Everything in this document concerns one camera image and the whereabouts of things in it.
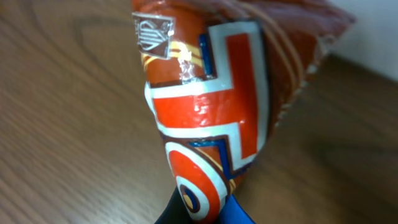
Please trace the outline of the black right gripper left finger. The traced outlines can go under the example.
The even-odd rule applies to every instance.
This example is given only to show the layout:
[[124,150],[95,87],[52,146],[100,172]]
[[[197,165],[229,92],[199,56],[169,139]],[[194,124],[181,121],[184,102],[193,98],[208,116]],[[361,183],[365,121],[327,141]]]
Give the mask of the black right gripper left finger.
[[190,224],[190,216],[178,188],[175,188],[165,210],[155,224]]

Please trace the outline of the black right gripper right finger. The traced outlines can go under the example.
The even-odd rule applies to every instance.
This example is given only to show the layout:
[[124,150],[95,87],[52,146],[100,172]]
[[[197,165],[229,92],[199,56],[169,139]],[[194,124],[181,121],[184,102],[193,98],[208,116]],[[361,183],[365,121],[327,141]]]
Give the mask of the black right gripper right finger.
[[232,195],[221,210],[217,224],[255,224],[255,221],[244,211],[235,196]]

